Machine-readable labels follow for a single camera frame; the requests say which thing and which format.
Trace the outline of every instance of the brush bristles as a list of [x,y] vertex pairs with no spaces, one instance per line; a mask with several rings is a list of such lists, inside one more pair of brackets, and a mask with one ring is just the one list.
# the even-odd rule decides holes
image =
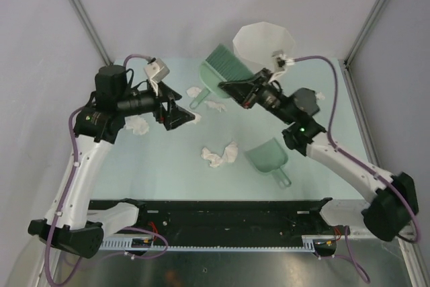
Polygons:
[[253,76],[253,73],[222,44],[208,56],[206,62],[227,81],[242,81]]

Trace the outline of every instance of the white container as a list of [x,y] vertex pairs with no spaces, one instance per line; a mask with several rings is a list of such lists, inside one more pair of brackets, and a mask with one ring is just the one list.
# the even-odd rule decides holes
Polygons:
[[253,72],[273,70],[271,55],[276,50],[292,57],[296,43],[286,28],[260,22],[243,26],[233,39],[234,54]]

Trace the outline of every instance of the wall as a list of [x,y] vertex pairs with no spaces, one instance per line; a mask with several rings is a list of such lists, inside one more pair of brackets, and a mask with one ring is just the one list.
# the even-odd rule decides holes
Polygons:
[[[0,286],[52,202],[102,66],[67,0],[0,0]],[[21,268],[22,274],[30,268]]]
[[390,0],[352,64],[382,165],[415,179],[430,265],[430,0]]
[[82,0],[112,58],[202,57],[243,25],[285,26],[297,55],[344,58],[375,0]]

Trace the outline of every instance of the brush handle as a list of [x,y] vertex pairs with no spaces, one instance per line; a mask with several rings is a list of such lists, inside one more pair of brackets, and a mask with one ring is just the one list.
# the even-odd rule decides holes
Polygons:
[[210,95],[210,90],[205,87],[197,97],[194,98],[193,101],[189,104],[189,108],[191,110],[195,110],[202,102],[206,99],[206,97]]
[[284,190],[291,186],[290,178],[285,174],[285,171],[282,168],[278,168],[273,171],[273,177],[276,179],[276,182],[281,189]]

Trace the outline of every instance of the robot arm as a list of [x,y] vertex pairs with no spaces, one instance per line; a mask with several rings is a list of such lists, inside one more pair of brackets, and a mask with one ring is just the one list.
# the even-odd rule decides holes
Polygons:
[[131,87],[125,67],[102,67],[95,76],[95,92],[77,114],[73,129],[77,158],[72,152],[58,193],[45,217],[32,220],[28,232],[47,242],[54,230],[51,245],[81,257],[93,257],[104,237],[124,227],[132,226],[144,217],[145,205],[134,200],[122,200],[109,210],[88,214],[97,173],[125,125],[125,117],[153,113],[155,120],[172,130],[195,118],[177,106],[181,96],[167,87],[161,79],[168,73],[161,60],[155,60],[158,71],[148,76],[147,90]]
[[[243,108],[259,104],[289,124],[282,132],[286,146],[322,163],[353,186],[370,204],[361,212],[365,226],[379,239],[393,240],[411,221],[411,213],[419,210],[413,179],[405,173],[394,176],[362,161],[331,138],[312,117],[319,112],[313,90],[302,88],[288,97],[279,83],[272,81],[273,73],[263,69],[251,79],[218,86]],[[392,188],[401,194],[403,202]]]

